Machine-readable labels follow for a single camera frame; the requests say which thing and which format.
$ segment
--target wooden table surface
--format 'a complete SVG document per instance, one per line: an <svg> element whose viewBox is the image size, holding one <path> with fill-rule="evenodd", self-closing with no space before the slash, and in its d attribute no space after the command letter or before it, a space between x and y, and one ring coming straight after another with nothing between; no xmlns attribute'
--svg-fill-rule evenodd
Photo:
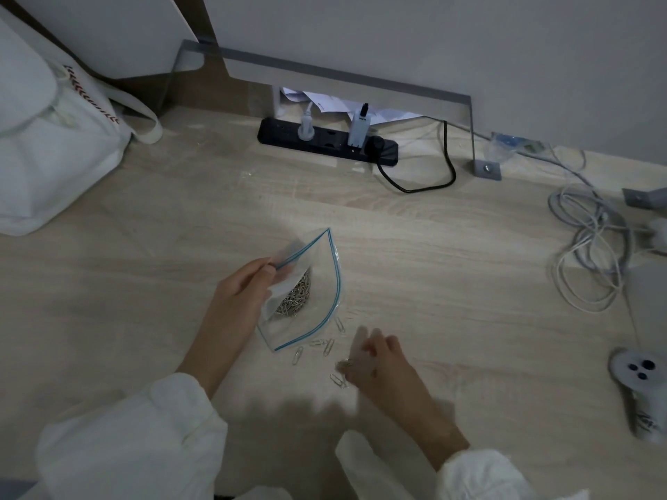
<svg viewBox="0 0 667 500"><path fill-rule="evenodd" d="M178 108L164 125L162 141L131 144L120 168L41 230L0 237L0 476L35 477L39 431L60 412L171 373L219 279L330 226L346 335L331 323L329 357L306 346L295 367L294 349L271 353L253 336L213 400L230 424L219 493L262 483L296 500L351 496L333 447L353 427L428 495L433 473L409 439L329 380L357 330L379 327L472 444L510 455L540 493L665 497L667 451L632 436L606 369L613 348L636 344L627 304L585 314L548 274L574 233L546 206L560 172L515 159L501 183L473 178L470 142L450 129L457 183L408 196L366 165L259 145L256 118ZM401 144L396 178L447 177L440 129L426 119L380 128ZM612 196L667 184L664 167L589 159L587 175Z"/></svg>

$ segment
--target white paper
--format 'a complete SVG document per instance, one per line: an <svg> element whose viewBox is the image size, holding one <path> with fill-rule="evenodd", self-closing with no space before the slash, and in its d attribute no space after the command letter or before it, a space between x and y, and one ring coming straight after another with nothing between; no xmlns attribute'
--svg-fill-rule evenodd
<svg viewBox="0 0 667 500"><path fill-rule="evenodd" d="M295 91L290 88L282 88L283 94L293 102L312 101L313 104L320 109L320 112L345 112L350 119L354 117L356 110L362 108L361 102L352 100L342 100L338 97L329 96L329 94L320 94L319 92ZM394 110L393 108L383 108L376 110L369 106L368 112L371 114L371 125L380 125L382 123L390 123L395 120L413 119L421 117L419 114L412 112L402 112L401 110Z"/></svg>

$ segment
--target red stitching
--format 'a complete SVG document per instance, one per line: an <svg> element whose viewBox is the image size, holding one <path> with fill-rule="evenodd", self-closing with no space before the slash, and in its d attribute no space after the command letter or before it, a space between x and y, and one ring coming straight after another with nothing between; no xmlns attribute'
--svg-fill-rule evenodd
<svg viewBox="0 0 667 500"><path fill-rule="evenodd" d="M101 113L104 114L104 116L109 119L112 123L116 123L117 125L120 125L120 122L118 121L118 117L112 116L108 112L106 112L102 107L100 107L95 101L88 96L88 93L83 89L83 86L81 86L81 83L79 83L79 79L77 78L77 75L74 73L74 68L71 66L63 65L65 67L65 70L67 70L67 73L69 73L69 79L72 83L72 86L74 86L74 91L78 92L81 95L81 98L84 100L88 101L93 107L95 107L97 110L99 110Z"/></svg>

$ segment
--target power strip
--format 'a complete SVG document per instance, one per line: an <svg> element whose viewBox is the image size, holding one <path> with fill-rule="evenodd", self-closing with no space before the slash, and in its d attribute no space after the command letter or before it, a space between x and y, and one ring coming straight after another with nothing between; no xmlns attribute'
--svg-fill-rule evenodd
<svg viewBox="0 0 667 500"><path fill-rule="evenodd" d="M262 120L260 131L257 133L257 140L262 144L276 147L304 150L334 158L375 163L375 160L367 155L364 150L365 143L368 142L369 137L366 137L363 147L357 149L347 145L347 136L349 133L346 131L330 130L314 126L315 136L312 140L303 141L297 135L299 126L299 123L290 123L289 121L267 117ZM396 166L396 163L398 163L398 144L395 141L384 141L384 150L382 150L378 163L384 167Z"/></svg>

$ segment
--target bag strap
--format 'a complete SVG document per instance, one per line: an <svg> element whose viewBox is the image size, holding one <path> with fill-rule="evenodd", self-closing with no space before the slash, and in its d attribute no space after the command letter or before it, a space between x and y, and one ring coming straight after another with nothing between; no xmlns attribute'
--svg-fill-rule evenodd
<svg viewBox="0 0 667 500"><path fill-rule="evenodd" d="M115 87L105 84L102 81L97 81L97 85L102 91L104 91L109 100L120 103L124 107L131 108L139 114L143 114L155 121L155 125L150 131L141 134L137 133L134 128L132 128L132 126L128 125L129 129L139 142L144 144L154 144L162 138L162 125L160 124L160 121L155 113L150 108L146 107L141 101L133 97L131 94L125 91L121 91L120 89L116 89Z"/></svg>

